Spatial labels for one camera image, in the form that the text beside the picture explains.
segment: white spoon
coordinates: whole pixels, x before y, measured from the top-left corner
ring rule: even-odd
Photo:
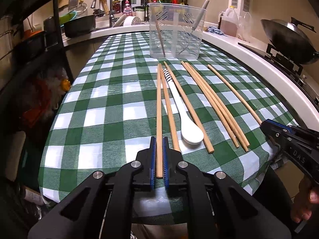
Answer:
[[[178,112],[181,116],[181,136],[187,143],[191,145],[199,144],[204,139],[204,134],[201,129],[194,122],[192,122],[192,120],[187,115],[184,104],[176,89],[170,73],[167,69],[163,69],[163,72],[173,95]]]

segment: faucet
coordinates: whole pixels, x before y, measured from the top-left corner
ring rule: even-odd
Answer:
[[[116,21],[115,18],[114,18],[114,11],[113,11],[113,0],[110,0],[110,11],[109,11],[109,15],[110,15],[110,28],[113,27],[113,23]],[[95,6],[96,6],[96,0],[93,0],[92,2],[92,5],[91,5],[91,8],[92,9],[95,9]]]

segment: green checkered tablecloth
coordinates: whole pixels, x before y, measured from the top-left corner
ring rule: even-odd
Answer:
[[[118,34],[109,37],[87,62],[52,124],[39,171],[42,195],[59,202],[95,170],[117,171],[134,160],[139,150],[149,147],[151,136],[156,135],[159,62],[149,55],[148,33]],[[169,91],[183,158],[204,172],[226,172],[252,194],[261,183],[275,149],[253,116],[206,67],[207,64],[238,90],[261,120],[273,119],[292,125],[296,122],[269,88],[214,46],[202,43],[199,58],[188,61],[232,113],[250,142],[250,150],[246,153],[241,147],[235,148],[194,80],[178,59],[171,59],[166,62],[182,85],[215,149],[213,154],[208,154],[203,143],[191,147],[181,140],[180,117]],[[163,95],[162,98],[163,135],[169,137],[172,147]],[[170,195],[163,186],[163,181],[157,179],[154,191],[136,194],[134,217],[158,223],[183,213],[182,198]]]

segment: clear plastic container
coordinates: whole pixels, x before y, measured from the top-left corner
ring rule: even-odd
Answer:
[[[202,42],[206,12],[204,12],[198,26],[192,30],[193,23],[201,8],[169,3],[149,3],[148,5],[151,14],[149,21],[151,57],[197,59]],[[165,56],[156,28],[156,19],[164,43]]]
[[[230,6],[221,17],[221,31],[229,36],[236,37],[238,29],[238,16],[233,6]]]

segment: wooden stick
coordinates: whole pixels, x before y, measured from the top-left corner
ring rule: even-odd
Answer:
[[[155,20],[156,29],[157,29],[157,32],[158,32],[158,34],[159,34],[159,41],[160,41],[160,44],[161,44],[161,46],[162,46],[163,55],[164,55],[164,57],[165,57],[164,43],[163,43],[162,35],[161,35],[161,33],[160,33],[159,23],[157,22],[156,15],[155,15],[155,11],[153,10],[153,7],[150,6],[150,9],[151,9],[152,15],[154,15],[154,20]]]
[[[220,110],[220,107],[218,107],[218,105],[216,104],[216,99],[213,98],[213,95],[211,95],[209,93],[209,90],[207,89],[207,87],[203,84],[203,82],[199,79],[199,77],[192,71],[192,69],[186,63],[184,63],[183,61],[181,61],[181,64],[189,72],[189,74],[194,79],[194,81],[196,82],[198,87],[202,90],[203,94],[206,96],[206,98],[209,101],[210,105],[213,107],[213,109],[217,113],[218,117],[220,118],[221,122],[223,123],[223,125],[224,125],[225,129],[227,130],[228,135],[232,139],[234,145],[236,146],[236,148],[238,148],[239,145],[238,145],[238,142],[237,142],[237,140],[235,138],[235,135],[232,132],[232,130],[230,129],[229,124],[227,123],[223,113]]]
[[[235,136],[238,138],[239,142],[241,144],[245,144],[246,147],[249,147],[249,142],[245,134],[243,133],[240,126],[237,124],[236,120],[234,119],[232,114],[229,112],[225,104],[222,102],[221,98],[218,97],[216,92],[209,86],[209,84],[205,81],[205,79],[189,63],[186,63],[186,64],[198,75],[198,77],[202,80],[202,82],[205,84],[208,90],[212,93],[213,97],[216,99],[215,103],[217,104],[217,106],[220,107],[221,112],[223,113],[226,121],[228,122],[232,131],[235,133]]]
[[[205,129],[204,129],[202,123],[200,122],[200,120],[199,120],[199,118],[198,118],[198,116],[197,116],[197,113],[195,112],[195,110],[194,110],[192,104],[190,104],[190,102],[189,102],[189,100],[188,100],[188,98],[187,98],[185,92],[183,91],[183,88],[181,87],[181,85],[180,85],[179,82],[177,81],[177,79],[176,79],[175,75],[173,74],[171,68],[167,65],[166,62],[164,62],[164,64],[165,64],[167,70],[169,71],[170,75],[172,76],[173,82],[175,83],[175,86],[176,86],[176,88],[178,89],[178,91],[179,91],[179,93],[180,93],[180,95],[181,95],[181,97],[182,97],[182,99],[183,99],[183,101],[184,101],[184,103],[185,103],[185,105],[186,105],[188,111],[190,112],[190,114],[191,114],[191,116],[192,116],[192,118],[193,118],[195,124],[196,124],[196,125],[202,130],[202,132],[204,133],[204,139],[203,139],[203,141],[204,141],[204,144],[205,144],[205,146],[206,146],[206,148],[207,148],[208,153],[211,154],[211,153],[214,151],[214,148],[213,148],[212,143],[210,142],[210,140],[209,140],[209,138],[208,138],[208,136],[207,136],[207,133],[206,133],[206,131],[205,131]]]
[[[156,88],[156,177],[163,178],[163,139],[162,139],[162,96],[161,96],[161,69],[157,65],[157,88]]]
[[[221,79],[227,86],[228,88],[237,96],[237,98],[242,102],[242,104],[244,104],[244,106],[247,108],[247,110],[251,113],[251,115],[253,115],[253,117],[255,118],[255,120],[258,122],[259,125],[261,125],[262,121],[260,120],[260,118],[258,117],[258,115],[256,114],[256,112],[253,111],[253,109],[249,106],[249,104],[244,100],[244,98],[234,89],[234,87],[232,87],[230,85],[229,82],[226,81],[226,79],[221,76],[221,74],[219,72],[217,72],[211,65],[208,65],[208,68],[214,72],[215,75],[217,75],[219,77],[219,79]]]
[[[163,84],[163,90],[164,90],[164,97],[165,97],[165,102],[166,102],[166,108],[167,108],[167,116],[168,116],[168,122],[169,122],[169,128],[171,130],[171,135],[172,135],[172,141],[173,141],[173,148],[176,151],[181,151],[179,144],[178,144],[178,137],[177,137],[177,132],[176,132],[176,126],[175,126],[175,121],[174,121],[174,116],[171,108],[171,102],[169,100],[169,94],[168,94],[168,89],[166,86],[166,79],[164,77],[162,65],[160,64],[160,76],[162,79],[162,84]]]

